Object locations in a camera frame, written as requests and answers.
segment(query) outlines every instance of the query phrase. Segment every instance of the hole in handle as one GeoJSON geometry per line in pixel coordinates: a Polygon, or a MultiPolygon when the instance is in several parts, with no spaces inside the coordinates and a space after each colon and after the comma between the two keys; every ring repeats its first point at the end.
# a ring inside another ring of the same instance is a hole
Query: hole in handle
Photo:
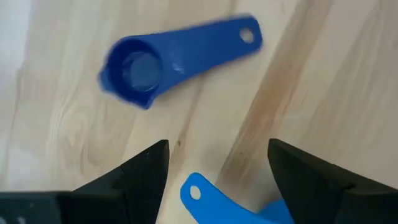
{"type": "Polygon", "coordinates": [[[192,199],[199,200],[201,197],[200,189],[197,186],[191,186],[190,195],[192,199]]]}
{"type": "Polygon", "coordinates": [[[241,35],[242,40],[245,43],[251,44],[254,42],[254,35],[253,35],[253,32],[251,31],[251,29],[249,29],[249,28],[241,29],[240,35],[241,35]]]}

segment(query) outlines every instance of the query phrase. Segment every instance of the blue measuring spoon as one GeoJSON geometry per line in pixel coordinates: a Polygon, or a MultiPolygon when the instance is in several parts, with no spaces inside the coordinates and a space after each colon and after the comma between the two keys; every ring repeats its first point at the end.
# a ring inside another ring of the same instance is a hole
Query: blue measuring spoon
{"type": "Polygon", "coordinates": [[[182,185],[180,198],[199,224],[294,224],[283,200],[270,203],[255,214],[233,202],[198,173],[191,174],[182,185]],[[197,189],[196,198],[191,194],[192,187],[197,189]]]}
{"type": "Polygon", "coordinates": [[[105,90],[148,109],[174,85],[261,45],[259,24],[252,16],[129,36],[112,47],[99,80],[105,90]]]}

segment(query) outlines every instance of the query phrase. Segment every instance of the wooden surface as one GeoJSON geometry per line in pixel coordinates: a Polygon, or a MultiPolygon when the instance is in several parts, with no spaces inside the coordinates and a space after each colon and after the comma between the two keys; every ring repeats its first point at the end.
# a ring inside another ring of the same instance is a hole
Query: wooden surface
{"type": "Polygon", "coordinates": [[[158,222],[194,223],[179,199],[192,172],[254,211],[279,197],[269,138],[398,188],[396,21],[396,0],[0,0],[0,189],[74,189],[169,139],[158,222]],[[258,54],[148,111],[99,89],[119,38],[241,12],[258,54]]]}

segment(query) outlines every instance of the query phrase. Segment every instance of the dark blue measuring spoon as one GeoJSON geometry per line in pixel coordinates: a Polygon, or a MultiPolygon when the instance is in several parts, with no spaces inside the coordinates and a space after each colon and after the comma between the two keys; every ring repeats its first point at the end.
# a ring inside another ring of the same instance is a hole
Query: dark blue measuring spoon
{"type": "Polygon", "coordinates": [[[99,79],[105,90],[148,109],[174,85],[261,45],[259,24],[252,16],[129,36],[112,47],[99,79]]]}

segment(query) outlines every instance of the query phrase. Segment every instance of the light wood table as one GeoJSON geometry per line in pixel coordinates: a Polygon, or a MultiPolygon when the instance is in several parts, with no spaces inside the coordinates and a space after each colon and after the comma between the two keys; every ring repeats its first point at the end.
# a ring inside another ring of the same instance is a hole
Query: light wood table
{"type": "Polygon", "coordinates": [[[170,141],[159,223],[200,172],[241,205],[279,197],[280,138],[398,188],[396,0],[0,0],[0,189],[74,189],[170,141]],[[148,111],[96,80],[126,35],[249,12],[264,47],[156,99],[148,111]]]}

